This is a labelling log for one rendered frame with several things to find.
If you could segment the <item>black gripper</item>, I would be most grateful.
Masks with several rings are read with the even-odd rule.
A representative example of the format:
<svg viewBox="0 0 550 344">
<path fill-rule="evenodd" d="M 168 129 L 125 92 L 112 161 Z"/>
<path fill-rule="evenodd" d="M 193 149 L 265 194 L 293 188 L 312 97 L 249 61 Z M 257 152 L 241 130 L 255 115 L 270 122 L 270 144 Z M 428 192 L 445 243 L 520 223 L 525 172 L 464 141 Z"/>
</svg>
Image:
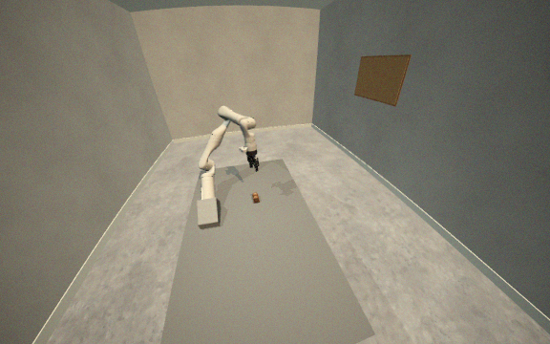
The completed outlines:
<svg viewBox="0 0 550 344">
<path fill-rule="evenodd" d="M 259 166 L 259 160 L 258 158 L 256 158 L 256 155 L 257 155 L 257 150 L 255 151 L 246 151 L 246 155 L 247 155 L 247 161 L 249 162 L 249 166 L 250 168 L 253 167 L 253 164 L 255 166 L 255 172 L 258 172 L 258 166 Z M 249 156 L 249 157 L 248 157 Z M 253 163 L 253 164 L 252 164 Z"/>
</svg>

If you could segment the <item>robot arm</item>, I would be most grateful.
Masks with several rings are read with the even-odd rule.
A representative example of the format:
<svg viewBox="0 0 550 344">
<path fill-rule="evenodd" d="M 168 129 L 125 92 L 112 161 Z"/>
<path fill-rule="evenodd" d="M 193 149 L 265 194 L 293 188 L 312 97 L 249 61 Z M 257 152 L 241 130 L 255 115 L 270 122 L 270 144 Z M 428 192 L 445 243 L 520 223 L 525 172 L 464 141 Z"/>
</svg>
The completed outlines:
<svg viewBox="0 0 550 344">
<path fill-rule="evenodd" d="M 215 163 L 209 160 L 210 154 L 221 145 L 224 133 L 230 123 L 230 120 L 239 125 L 244 136 L 245 147 L 240 147 L 240 151 L 245 153 L 246 151 L 257 150 L 255 135 L 248 133 L 247 130 L 253 129 L 256 126 L 256 121 L 253 118 L 243 117 L 233 111 L 230 111 L 226 106 L 222 106 L 218 115 L 223 118 L 222 125 L 214 130 L 209 138 L 209 141 L 205 147 L 205 150 L 199 161 L 199 169 L 205 170 L 206 173 L 201 175 L 201 199 L 209 199 L 215 197 Z M 224 116 L 224 117 L 222 117 Z M 244 119 L 246 118 L 246 119 Z M 241 149 L 242 148 L 242 149 Z M 242 151 L 243 150 L 243 151 Z"/>
</svg>

